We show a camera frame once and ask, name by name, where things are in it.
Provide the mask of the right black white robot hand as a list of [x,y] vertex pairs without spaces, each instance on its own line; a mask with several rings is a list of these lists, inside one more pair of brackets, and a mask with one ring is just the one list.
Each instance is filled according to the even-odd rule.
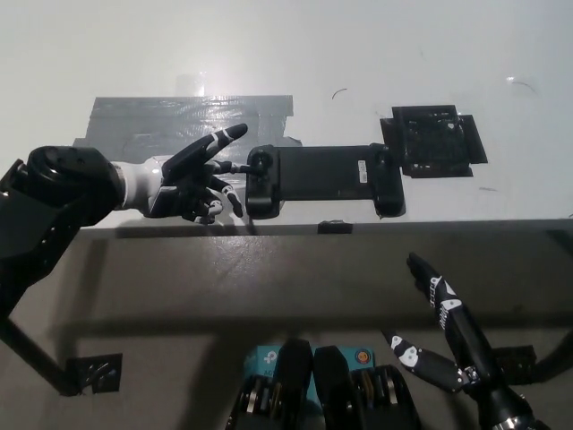
[[406,265],[442,329],[453,359],[421,348],[394,330],[382,335],[409,373],[446,392],[494,386],[501,379],[492,347],[469,308],[448,281],[424,258],[410,253]]

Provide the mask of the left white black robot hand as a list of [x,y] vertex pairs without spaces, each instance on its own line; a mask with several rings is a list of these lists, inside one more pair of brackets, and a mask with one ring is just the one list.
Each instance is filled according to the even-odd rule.
[[202,136],[173,155],[153,156],[142,163],[115,161],[118,174],[117,211],[138,211],[149,219],[180,217],[212,224],[224,210],[225,196],[238,218],[244,206],[233,185],[221,179],[226,174],[255,174],[257,168],[216,156],[248,132],[238,124]]

